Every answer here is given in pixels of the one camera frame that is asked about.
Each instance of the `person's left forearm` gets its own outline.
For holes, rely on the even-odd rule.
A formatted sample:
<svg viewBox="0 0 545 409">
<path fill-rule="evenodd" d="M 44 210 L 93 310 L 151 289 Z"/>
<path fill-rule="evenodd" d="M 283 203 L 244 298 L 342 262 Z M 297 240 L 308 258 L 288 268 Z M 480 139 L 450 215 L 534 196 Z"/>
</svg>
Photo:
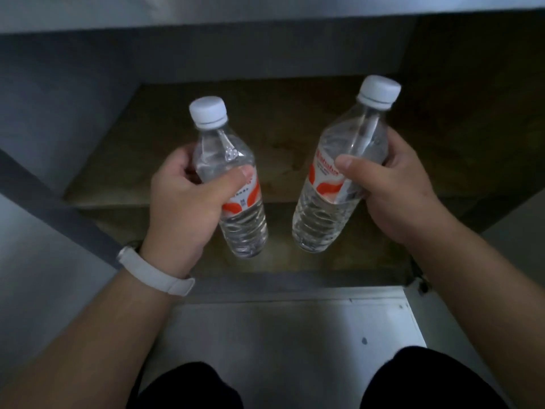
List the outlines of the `person's left forearm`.
<svg viewBox="0 0 545 409">
<path fill-rule="evenodd" d="M 122 408 L 173 297 L 121 270 L 0 394 L 2 407 Z"/>
</svg>

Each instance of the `water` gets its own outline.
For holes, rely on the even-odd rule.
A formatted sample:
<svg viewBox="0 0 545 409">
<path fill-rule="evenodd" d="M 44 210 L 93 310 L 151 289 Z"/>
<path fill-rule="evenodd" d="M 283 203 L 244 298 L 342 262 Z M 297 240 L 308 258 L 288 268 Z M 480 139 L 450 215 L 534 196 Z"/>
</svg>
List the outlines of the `water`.
<svg viewBox="0 0 545 409">
<path fill-rule="evenodd" d="M 362 104 L 354 106 L 331 127 L 326 128 L 320 138 L 318 149 L 327 159 L 333 161 L 341 154 L 365 157 L 382 164 L 388 155 L 386 125 L 382 122 L 383 112 Z M 321 196 L 307 177 L 297 203 L 292 222 L 295 242 L 310 253 L 321 253 L 339 236 L 365 190 L 349 180 L 345 180 L 341 191 L 327 196 L 335 198 L 327 201 Z"/>
<path fill-rule="evenodd" d="M 255 158 L 249 147 L 229 128 L 223 125 L 218 129 L 201 130 L 199 142 L 195 148 L 193 161 L 197 174 L 206 183 L 221 176 L 224 172 L 245 164 L 255 169 Z M 248 184 L 238 192 L 239 196 L 231 199 L 230 203 L 239 204 L 242 212 L 233 214 L 222 210 L 220 228 L 227 245 L 240 258 L 251 258 L 259 254 L 268 238 L 267 222 L 261 192 L 258 200 L 246 208 L 250 202 L 248 198 L 251 190 L 255 190 L 256 174 Z"/>
</svg>

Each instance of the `person's left hand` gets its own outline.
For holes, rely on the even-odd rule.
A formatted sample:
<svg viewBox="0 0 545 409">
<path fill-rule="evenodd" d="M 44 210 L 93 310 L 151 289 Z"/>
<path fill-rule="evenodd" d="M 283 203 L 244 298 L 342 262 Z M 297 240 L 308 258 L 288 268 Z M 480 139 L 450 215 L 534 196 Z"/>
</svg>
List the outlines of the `person's left hand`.
<svg viewBox="0 0 545 409">
<path fill-rule="evenodd" d="M 149 229 L 140 249 L 149 264 L 178 278 L 189 274 L 216 229 L 221 206 L 254 171 L 244 165 L 199 184 L 191 161 L 194 146 L 176 149 L 153 176 Z"/>
</svg>

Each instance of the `forearm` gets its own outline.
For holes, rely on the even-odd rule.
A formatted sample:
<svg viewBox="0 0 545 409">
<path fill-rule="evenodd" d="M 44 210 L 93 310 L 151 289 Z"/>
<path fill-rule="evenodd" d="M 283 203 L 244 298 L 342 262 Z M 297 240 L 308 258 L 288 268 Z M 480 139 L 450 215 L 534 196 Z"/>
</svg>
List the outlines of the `forearm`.
<svg viewBox="0 0 545 409">
<path fill-rule="evenodd" d="M 520 404 L 545 401 L 545 291 L 446 212 L 408 248 Z"/>
<path fill-rule="evenodd" d="M 2 407 L 125 407 L 172 305 L 120 271 L 15 382 Z"/>
</svg>

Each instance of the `person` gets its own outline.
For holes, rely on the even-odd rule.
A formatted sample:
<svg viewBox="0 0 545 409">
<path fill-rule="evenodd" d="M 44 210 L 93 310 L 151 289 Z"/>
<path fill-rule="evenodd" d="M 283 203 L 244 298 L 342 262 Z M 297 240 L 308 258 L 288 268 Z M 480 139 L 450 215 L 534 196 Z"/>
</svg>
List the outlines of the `person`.
<svg viewBox="0 0 545 409">
<path fill-rule="evenodd" d="M 440 203 L 416 152 L 393 130 L 382 166 L 340 155 L 335 164 L 370 193 L 371 217 L 403 244 L 511 398 L 545 406 L 545 292 Z M 174 151 L 154 175 L 150 225 L 140 250 L 148 263 L 182 278 L 201 256 L 221 205 L 251 167 L 194 184 L 192 146 Z M 45 351 L 0 393 L 2 408 L 125 407 L 173 297 L 121 270 Z M 505 407 L 459 362 L 418 347 L 400 350 L 375 374 L 361 407 L 469 403 Z M 242 407 L 204 363 L 156 379 L 127 407 Z"/>
</svg>

